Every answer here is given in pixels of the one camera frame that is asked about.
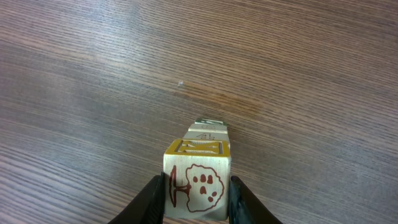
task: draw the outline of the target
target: wooden surface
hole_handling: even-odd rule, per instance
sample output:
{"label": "wooden surface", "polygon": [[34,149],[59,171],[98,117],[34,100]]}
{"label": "wooden surface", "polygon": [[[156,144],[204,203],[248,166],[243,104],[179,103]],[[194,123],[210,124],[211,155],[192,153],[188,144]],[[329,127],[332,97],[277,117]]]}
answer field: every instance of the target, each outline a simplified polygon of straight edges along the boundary
{"label": "wooden surface", "polygon": [[0,223],[108,222],[199,116],[284,223],[397,223],[397,21],[395,0],[0,1]]}

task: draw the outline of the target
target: wooden table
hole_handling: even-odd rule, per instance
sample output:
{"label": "wooden table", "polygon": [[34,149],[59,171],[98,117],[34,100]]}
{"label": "wooden table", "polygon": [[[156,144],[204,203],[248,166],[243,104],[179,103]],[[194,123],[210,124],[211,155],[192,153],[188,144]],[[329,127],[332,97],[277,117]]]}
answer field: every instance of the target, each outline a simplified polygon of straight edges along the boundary
{"label": "wooden table", "polygon": [[282,222],[397,223],[395,0],[3,0],[0,27],[0,223],[107,223],[200,116]]}

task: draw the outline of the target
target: brown spot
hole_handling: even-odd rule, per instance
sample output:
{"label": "brown spot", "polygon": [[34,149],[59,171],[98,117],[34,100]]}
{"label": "brown spot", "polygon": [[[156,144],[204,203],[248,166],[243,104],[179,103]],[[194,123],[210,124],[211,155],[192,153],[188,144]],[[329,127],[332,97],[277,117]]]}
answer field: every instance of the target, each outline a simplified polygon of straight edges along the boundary
{"label": "brown spot", "polygon": [[200,182],[202,183],[206,182],[206,176],[204,174],[200,176]]}
{"label": "brown spot", "polygon": [[205,186],[200,187],[200,194],[206,194],[206,187]]}
{"label": "brown spot", "polygon": [[212,184],[213,183],[213,176],[209,175],[207,184]]}

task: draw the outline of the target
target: red drawing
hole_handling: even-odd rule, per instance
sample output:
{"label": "red drawing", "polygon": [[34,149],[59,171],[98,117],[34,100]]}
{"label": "red drawing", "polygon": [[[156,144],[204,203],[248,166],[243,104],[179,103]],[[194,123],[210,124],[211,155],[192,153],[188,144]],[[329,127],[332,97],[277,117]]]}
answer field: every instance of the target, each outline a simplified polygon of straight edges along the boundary
{"label": "red drawing", "polygon": [[[200,177],[196,177],[193,174],[201,173]],[[205,212],[209,209],[217,206],[221,197],[224,194],[224,183],[221,178],[217,175],[217,172],[211,167],[204,167],[202,165],[192,164],[191,167],[185,170],[185,177],[188,180],[188,184],[185,186],[176,186],[177,179],[177,167],[173,166],[170,173],[169,179],[169,194],[170,199],[174,207],[177,206],[177,192],[183,192],[188,196],[187,208],[189,212]],[[211,196],[208,196],[207,189],[210,189]],[[189,197],[190,191],[197,191],[199,196],[195,196],[195,200],[206,198],[201,200],[200,203],[191,201]]]}

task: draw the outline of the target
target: wood grain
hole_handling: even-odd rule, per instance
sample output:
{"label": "wood grain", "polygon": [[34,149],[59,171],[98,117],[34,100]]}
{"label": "wood grain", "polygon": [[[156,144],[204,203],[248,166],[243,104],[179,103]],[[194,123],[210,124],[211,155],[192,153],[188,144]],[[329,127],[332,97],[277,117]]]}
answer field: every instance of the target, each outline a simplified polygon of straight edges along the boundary
{"label": "wood grain", "polygon": [[397,12],[0,1],[0,222],[107,223],[206,116],[230,124],[232,173],[282,222],[396,223]]}

